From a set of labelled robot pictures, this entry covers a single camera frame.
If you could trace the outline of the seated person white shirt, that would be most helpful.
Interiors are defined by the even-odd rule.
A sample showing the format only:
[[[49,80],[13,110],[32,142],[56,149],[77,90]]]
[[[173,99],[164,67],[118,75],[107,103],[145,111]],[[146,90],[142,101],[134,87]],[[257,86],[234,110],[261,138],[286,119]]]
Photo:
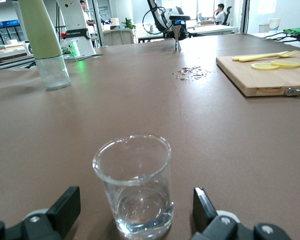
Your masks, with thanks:
[[[217,9],[213,12],[212,19],[215,21],[217,25],[221,25],[226,17],[226,13],[224,12],[225,5],[220,3],[217,5]]]

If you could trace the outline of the yellow plastic fork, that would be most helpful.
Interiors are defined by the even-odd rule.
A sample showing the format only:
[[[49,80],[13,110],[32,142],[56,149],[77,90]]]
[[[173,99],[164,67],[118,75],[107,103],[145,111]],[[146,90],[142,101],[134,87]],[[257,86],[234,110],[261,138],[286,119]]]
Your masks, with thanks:
[[[299,50],[293,51],[284,51],[284,52],[277,52],[277,53],[266,53],[266,54],[258,54],[258,55],[247,55],[241,56],[238,58],[239,62],[250,62],[255,60],[267,59],[267,58],[289,58],[296,54],[298,54]]]

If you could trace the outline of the black office chair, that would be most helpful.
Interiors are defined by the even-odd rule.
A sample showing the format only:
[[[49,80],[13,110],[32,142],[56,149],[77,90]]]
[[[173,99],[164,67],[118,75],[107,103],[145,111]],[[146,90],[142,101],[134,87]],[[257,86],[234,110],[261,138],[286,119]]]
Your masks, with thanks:
[[[229,18],[229,15],[230,15],[230,13],[231,13],[231,8],[232,8],[232,6],[229,6],[229,7],[226,9],[226,16],[225,16],[224,21],[223,21],[223,23],[222,23],[224,26],[229,26],[229,25],[230,25],[230,23],[228,22],[228,18]]]

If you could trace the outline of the clear glass beaker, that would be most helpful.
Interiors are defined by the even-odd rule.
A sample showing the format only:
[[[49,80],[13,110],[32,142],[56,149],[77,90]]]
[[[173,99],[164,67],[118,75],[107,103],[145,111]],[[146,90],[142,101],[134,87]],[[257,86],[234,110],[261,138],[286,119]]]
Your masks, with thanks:
[[[116,138],[95,154],[92,167],[125,239],[158,240],[171,227],[171,159],[170,144],[148,133]]]

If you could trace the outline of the white paper cup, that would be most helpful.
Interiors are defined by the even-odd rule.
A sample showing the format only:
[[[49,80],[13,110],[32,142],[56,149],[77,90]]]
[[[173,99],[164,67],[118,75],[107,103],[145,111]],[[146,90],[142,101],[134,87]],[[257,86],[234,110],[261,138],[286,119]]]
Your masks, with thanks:
[[[281,18],[271,18],[269,20],[269,32],[274,32],[279,30],[279,26],[281,23]]]

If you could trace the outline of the blue fronted fridge cabinet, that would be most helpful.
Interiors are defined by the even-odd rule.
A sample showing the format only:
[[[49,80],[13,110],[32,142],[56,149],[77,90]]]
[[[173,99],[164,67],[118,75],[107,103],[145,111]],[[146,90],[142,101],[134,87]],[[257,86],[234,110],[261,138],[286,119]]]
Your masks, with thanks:
[[[24,41],[25,37],[18,19],[0,21],[0,45],[7,44],[8,40]]]

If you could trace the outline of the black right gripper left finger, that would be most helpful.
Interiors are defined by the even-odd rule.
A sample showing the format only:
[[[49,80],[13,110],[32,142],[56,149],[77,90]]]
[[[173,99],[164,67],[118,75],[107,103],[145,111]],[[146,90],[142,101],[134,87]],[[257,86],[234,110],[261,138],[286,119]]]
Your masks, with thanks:
[[[70,186],[50,208],[35,210],[9,228],[0,221],[0,240],[64,240],[80,212],[80,188]]]

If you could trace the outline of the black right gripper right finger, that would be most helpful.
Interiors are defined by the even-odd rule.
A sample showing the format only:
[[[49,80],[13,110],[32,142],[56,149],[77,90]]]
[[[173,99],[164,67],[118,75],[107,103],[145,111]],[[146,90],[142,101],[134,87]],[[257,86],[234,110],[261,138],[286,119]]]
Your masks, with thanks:
[[[277,225],[261,222],[249,229],[234,213],[216,210],[202,187],[193,190],[192,215],[198,231],[189,240],[292,240]]]

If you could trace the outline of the steel double jigger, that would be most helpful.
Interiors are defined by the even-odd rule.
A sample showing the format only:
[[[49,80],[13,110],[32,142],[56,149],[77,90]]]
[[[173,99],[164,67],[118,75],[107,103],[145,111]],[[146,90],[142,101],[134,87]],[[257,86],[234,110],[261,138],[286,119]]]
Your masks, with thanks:
[[[180,25],[172,26],[172,31],[173,31],[174,40],[175,40],[173,50],[178,51],[178,52],[181,50],[180,41],[179,41],[180,30],[181,30]]]

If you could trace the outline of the wooden cutting board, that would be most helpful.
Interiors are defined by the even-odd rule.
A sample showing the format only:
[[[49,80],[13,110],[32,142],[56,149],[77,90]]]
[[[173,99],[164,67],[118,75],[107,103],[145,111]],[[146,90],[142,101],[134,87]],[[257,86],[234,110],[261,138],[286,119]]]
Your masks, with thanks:
[[[300,64],[300,53],[291,61]],[[233,61],[231,56],[220,56],[216,63],[227,77],[247,97],[283,96],[288,88],[300,90],[300,67],[258,70],[253,62]]]

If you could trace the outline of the green sleeved glass bottle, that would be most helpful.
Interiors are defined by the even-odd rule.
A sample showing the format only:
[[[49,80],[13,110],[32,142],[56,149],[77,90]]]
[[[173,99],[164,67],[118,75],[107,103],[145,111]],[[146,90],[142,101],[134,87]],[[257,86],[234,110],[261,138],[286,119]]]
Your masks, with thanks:
[[[71,84],[55,28],[43,0],[18,0],[36,66],[47,90]]]

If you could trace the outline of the standing person white shirt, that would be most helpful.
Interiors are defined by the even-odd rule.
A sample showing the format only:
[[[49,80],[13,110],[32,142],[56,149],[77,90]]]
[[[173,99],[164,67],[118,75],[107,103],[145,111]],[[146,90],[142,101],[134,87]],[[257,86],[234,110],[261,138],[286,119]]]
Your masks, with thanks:
[[[88,16],[86,10],[87,10],[87,6],[86,6],[86,3],[84,0],[79,0],[80,4],[81,4],[81,7],[82,7],[82,10],[83,10],[83,16],[84,16],[84,19],[85,19],[85,22],[88,26],[92,26],[95,24],[95,21],[94,20],[91,20],[90,17]]]

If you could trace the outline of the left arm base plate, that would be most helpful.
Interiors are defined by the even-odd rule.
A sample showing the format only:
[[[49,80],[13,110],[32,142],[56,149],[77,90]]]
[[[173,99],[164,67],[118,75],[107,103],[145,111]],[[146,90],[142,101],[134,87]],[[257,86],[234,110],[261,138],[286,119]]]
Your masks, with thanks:
[[[90,58],[98,58],[101,57],[103,54],[93,54],[90,56],[70,56],[69,54],[64,54],[63,55],[63,59],[65,62],[79,62],[79,61],[83,61],[83,60],[87,60]]]

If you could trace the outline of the yellow lemon slice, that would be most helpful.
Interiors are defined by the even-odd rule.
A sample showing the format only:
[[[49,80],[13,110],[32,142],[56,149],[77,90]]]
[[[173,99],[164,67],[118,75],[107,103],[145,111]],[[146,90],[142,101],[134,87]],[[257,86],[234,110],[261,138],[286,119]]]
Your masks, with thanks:
[[[280,68],[280,66],[272,65],[269,62],[252,63],[250,66],[254,70],[261,70],[261,71],[271,71],[271,70],[277,70]]]
[[[277,66],[279,68],[299,68],[300,63],[296,61],[288,61],[288,60],[274,60],[271,61],[270,64],[272,66]]]

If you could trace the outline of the spilled liquid puddle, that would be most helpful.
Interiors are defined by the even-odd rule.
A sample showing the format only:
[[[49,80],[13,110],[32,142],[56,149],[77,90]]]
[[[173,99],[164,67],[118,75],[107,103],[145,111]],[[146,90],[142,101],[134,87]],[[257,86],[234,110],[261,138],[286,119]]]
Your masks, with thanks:
[[[191,67],[182,67],[181,69],[172,72],[171,75],[181,81],[194,81],[205,79],[212,73],[213,71],[209,69],[195,65]]]

